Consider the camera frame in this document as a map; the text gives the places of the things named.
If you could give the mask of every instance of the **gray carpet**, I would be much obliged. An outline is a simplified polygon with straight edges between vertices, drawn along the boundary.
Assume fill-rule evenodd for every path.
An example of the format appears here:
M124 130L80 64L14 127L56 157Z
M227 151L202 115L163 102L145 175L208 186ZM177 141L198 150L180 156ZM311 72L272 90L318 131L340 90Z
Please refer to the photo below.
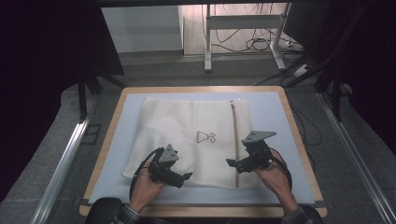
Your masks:
M171 62L156 58L143 63L130 63L127 57L121 59L126 76L118 79L133 87L254 85L278 73L274 60L268 55L215 57L211 73L204 72L202 58L177 58ZM324 220L326 223L381 223L381 216L313 91L315 80L311 77L287 89L287 95L302 138L306 137L307 152L312 156L311 164L328 206ZM85 135L47 223L84 222L85 217L78 211L79 204L121 93L120 88L100 81L104 89L98 96L90 122L93 129L100 125L100 132L97 139L94 135ZM270 79L262 85L277 81ZM76 87L64 92L62 103L57 119L34 158L0 204L0 223L28 223L32 219L78 122ZM396 178L394 172L390 172L396 170L394 155L356 114L347 98L342 100L341 116L364 161L395 207Z

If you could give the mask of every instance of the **wire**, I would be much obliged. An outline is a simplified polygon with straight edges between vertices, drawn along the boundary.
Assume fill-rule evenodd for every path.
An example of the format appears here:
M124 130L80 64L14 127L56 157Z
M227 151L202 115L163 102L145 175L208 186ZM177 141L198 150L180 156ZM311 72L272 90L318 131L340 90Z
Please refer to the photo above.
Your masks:
M308 143L307 137L306 137L306 129L305 129L305 125L304 125L304 121L301 118L301 116L303 116L306 120L308 120L308 122L310 122L315 129L318 131L319 133L319 142L318 145L321 144L321 132L318 129L318 127L309 119L307 118L298 108L297 106L295 106L294 102L288 97L288 101L290 103L290 108L291 110L294 112L294 114L296 115L297 119L300 121L300 124L303 128L303 133L301 133L301 135L303 136L303 143L305 146L305 151L306 151L306 155L308 156L308 159L311 161L311 165L312 165L312 170L315 172L315 170L317 169L317 163L315 162L314 157L311 155L311 153L308 151L308 146L310 146L311 144Z
M129 188L129 198L132 197L132 193L134 192L134 184L136 183L137 178L139 177L140 172L145 168L146 162L148 162L149 158L152 157L156 152L158 152L159 149L155 149L152 152L148 154L148 156L140 163L139 167L136 169L136 172L134 172L134 177L132 178L131 182L131 187Z

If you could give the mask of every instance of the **white wall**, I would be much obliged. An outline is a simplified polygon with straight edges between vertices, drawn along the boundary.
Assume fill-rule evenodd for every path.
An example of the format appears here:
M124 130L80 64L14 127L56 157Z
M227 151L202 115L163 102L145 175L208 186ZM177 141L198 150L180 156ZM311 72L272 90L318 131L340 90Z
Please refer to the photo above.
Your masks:
M102 8L117 52L183 49L181 7Z

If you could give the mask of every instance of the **white cloth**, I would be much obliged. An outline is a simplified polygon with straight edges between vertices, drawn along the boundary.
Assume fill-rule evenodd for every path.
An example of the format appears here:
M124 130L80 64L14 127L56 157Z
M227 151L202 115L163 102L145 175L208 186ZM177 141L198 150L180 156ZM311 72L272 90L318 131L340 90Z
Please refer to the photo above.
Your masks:
M248 156L241 140L253 126L248 102L238 100L233 101L233 105L232 109L230 101L147 97L140 110L137 134L123 175L132 178L152 150L171 144L179 156L171 170L180 175L193 172L185 187L257 186L256 174L240 175L226 162L226 159L242 160ZM236 141L234 130L237 130Z

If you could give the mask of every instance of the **wooden table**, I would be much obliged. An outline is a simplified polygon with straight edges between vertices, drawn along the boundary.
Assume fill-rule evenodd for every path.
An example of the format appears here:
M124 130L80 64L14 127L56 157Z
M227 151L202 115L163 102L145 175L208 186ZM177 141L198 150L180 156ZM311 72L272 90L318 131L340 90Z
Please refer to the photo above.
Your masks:
M176 92L238 92L238 91L277 91L279 94L281 103L285 109L292 135L297 145L300 157L305 168L305 172L308 176L310 187L313 191L315 202L323 203L323 197L320 193L318 182L312 171L309 159L305 152L304 144L297 129L294 117L292 115L288 99L284 90L281 87L251 87L251 86L209 86L209 87L144 87L144 88L125 88L122 91L110 126L107 130L105 141L102 145L99 157L96 161L95 167L92 172L92 176L86 192L84 194L84 200L89 200L99 174L104 166L107 152L110 148L110 144L116 130L120 114L123 109L125 99L130 93L176 93ZM322 217L327 215L327 208L324 206L316 206L316 209ZM83 216L87 216L90 211L90 207L82 205L79 208L79 212ZM262 207L262 206L149 206L145 208L142 213L144 217L283 217L284 213L282 208L277 207Z

